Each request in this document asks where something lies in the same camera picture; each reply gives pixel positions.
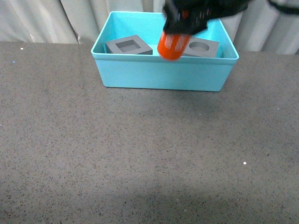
gray speckled countertop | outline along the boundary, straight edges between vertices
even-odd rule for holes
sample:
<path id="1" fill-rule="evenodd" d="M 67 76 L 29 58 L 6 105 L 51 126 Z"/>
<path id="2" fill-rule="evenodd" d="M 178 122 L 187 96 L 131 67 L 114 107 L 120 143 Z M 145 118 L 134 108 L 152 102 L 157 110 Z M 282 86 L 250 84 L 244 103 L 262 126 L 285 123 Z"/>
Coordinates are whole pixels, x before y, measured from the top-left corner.
<path id="1" fill-rule="evenodd" d="M 116 89 L 91 47 L 0 42 L 1 224 L 299 223 L 299 56 Z"/>

curtain fold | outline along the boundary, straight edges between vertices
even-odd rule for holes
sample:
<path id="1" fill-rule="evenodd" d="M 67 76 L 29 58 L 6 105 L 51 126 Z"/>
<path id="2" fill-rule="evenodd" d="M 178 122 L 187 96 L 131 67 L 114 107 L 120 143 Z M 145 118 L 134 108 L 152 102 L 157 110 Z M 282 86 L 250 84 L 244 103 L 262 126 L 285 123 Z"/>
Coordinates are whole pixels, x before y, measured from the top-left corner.
<path id="1" fill-rule="evenodd" d="M 165 0 L 0 0 L 0 41 L 94 43 L 111 11 L 161 12 Z M 298 0 L 276 2 L 298 5 Z M 255 0 L 222 19 L 238 50 L 299 54 L 299 17 Z"/>

round hole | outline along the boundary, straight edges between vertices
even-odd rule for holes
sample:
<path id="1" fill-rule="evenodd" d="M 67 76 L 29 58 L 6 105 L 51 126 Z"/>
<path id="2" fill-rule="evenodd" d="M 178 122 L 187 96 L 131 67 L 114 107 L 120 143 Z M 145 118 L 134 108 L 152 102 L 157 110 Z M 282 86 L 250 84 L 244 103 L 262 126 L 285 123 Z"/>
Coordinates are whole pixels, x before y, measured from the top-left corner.
<path id="1" fill-rule="evenodd" d="M 209 45 L 203 42 L 192 42 L 189 44 L 189 48 L 197 52 L 205 52 L 210 49 Z"/>

gray foam block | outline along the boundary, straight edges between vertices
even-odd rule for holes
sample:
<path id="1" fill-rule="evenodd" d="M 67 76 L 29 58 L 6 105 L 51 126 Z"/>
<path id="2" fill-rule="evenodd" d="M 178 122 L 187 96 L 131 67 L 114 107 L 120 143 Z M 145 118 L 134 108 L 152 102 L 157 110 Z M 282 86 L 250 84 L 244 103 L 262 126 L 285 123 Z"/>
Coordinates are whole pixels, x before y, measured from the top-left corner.
<path id="1" fill-rule="evenodd" d="M 192 37 L 183 56 L 216 57 L 219 42 Z"/>
<path id="2" fill-rule="evenodd" d="M 108 41 L 106 50 L 109 54 L 152 55 L 153 49 L 138 35 Z"/>

orange cylinder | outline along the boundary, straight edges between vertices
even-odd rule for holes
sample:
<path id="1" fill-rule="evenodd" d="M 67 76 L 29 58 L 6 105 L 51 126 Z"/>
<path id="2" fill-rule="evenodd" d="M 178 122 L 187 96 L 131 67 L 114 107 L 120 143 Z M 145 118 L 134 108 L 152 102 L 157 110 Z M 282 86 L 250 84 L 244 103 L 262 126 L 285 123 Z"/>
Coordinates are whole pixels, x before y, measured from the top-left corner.
<path id="1" fill-rule="evenodd" d="M 191 37 L 192 35 L 167 34 L 163 31 L 158 52 L 166 60 L 177 60 L 182 56 Z"/>

